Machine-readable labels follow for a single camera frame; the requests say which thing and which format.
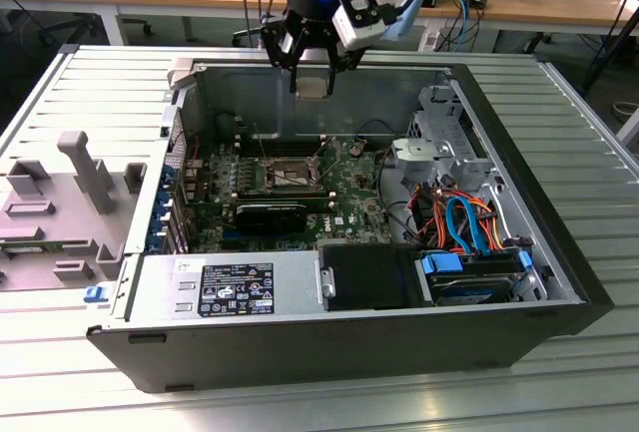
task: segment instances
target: desk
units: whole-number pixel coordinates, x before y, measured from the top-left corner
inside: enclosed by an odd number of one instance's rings
[[[242,0],[19,0],[27,9],[99,14],[113,45],[126,44],[120,15],[243,18]],[[606,34],[614,21],[618,0],[488,0],[482,29],[547,33]],[[250,16],[258,17],[258,0],[248,0]],[[282,11],[286,0],[275,0],[274,11]],[[15,9],[11,0],[0,0],[0,8]],[[417,24],[439,28],[458,14],[452,0],[440,0],[436,8],[422,8]],[[629,18],[624,13],[620,27]]]

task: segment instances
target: blue cable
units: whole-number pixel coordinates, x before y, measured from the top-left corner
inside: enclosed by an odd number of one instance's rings
[[[466,214],[468,215],[468,224],[470,225],[470,236],[472,237],[472,241],[475,244],[475,248],[479,250],[483,255],[490,255],[490,249],[486,246],[486,243],[483,240],[483,236],[479,232],[479,228],[477,227],[477,217],[475,216],[475,211],[472,210],[472,206],[468,202],[467,199],[456,196],[454,198],[450,198],[448,200],[448,204],[446,205],[446,227],[448,228],[448,233],[450,236],[455,239],[455,241],[463,248],[463,251],[466,254],[471,254],[472,250],[470,246],[463,240],[459,234],[457,234],[457,229],[455,229],[455,224],[452,221],[452,210],[454,209],[455,203],[460,202],[461,205],[466,209]]]
[[[457,40],[457,44],[455,45],[453,52],[457,51],[459,47],[463,44],[463,38],[466,36],[466,23],[468,21],[468,10],[466,9],[466,3],[463,0],[459,0],[461,4],[461,13],[463,15],[463,23],[461,24],[461,34],[459,35],[459,39]]]

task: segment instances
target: motherboard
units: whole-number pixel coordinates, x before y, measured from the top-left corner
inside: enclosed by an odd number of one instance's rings
[[[309,250],[390,242],[379,152],[361,140],[221,143],[187,161],[191,252]]]

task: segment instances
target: slotted aluminum surface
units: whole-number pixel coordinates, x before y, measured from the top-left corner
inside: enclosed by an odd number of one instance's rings
[[[233,54],[82,47],[59,55],[3,135],[0,173],[15,158],[68,171],[55,141],[71,127],[88,132],[89,150],[111,171],[143,161],[170,101],[171,59]],[[635,430],[639,185],[632,157],[551,67],[530,57],[413,55],[368,57],[468,65],[615,301],[612,312],[506,370],[148,395],[84,339],[86,325],[97,322],[91,314],[105,312],[87,310],[82,291],[2,293],[0,428]]]

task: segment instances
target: warning label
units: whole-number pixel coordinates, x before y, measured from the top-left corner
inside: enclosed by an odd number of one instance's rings
[[[205,265],[198,313],[202,317],[273,314],[273,264]]]

